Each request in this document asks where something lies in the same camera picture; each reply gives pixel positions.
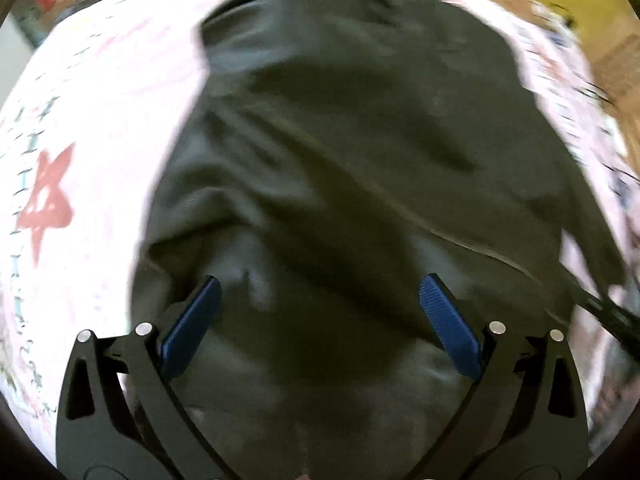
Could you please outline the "black leather jacket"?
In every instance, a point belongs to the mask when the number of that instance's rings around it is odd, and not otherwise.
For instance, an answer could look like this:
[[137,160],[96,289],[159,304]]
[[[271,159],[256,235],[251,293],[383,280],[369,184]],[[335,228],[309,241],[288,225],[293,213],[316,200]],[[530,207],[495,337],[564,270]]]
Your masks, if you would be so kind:
[[226,0],[168,158],[131,318],[206,275],[218,321],[175,387],[244,479],[398,479],[468,383],[425,275],[487,321],[568,318],[562,237],[626,266],[498,32],[442,0]]

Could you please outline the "wooden headboard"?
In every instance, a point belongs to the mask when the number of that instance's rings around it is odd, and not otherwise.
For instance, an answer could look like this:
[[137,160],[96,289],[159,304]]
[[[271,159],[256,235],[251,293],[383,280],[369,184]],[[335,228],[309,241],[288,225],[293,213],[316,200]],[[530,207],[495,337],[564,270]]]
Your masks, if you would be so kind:
[[602,44],[591,61],[598,85],[613,103],[631,167],[639,170],[639,34]]

